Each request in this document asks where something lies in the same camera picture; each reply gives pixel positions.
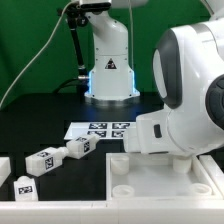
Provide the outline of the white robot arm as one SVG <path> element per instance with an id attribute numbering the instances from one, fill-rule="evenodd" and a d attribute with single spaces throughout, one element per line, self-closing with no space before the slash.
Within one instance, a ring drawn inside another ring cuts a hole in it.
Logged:
<path id="1" fill-rule="evenodd" d="M 139 115 L 123 135 L 128 153 L 199 155 L 224 147 L 224 0 L 205 0 L 207 22 L 167 30 L 154 51 L 162 110 Z M 108 12 L 88 13 L 95 65 L 88 101 L 122 103 L 139 95 L 128 64 L 127 28 Z"/>

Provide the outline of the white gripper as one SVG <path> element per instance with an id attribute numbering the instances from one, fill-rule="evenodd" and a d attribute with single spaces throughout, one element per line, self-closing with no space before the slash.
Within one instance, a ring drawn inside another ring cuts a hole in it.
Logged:
<path id="1" fill-rule="evenodd" d="M 165 110 L 142 114 L 136 117 L 123 134 L 124 150 L 127 153 L 160 153 L 174 150 L 167 132 Z"/>

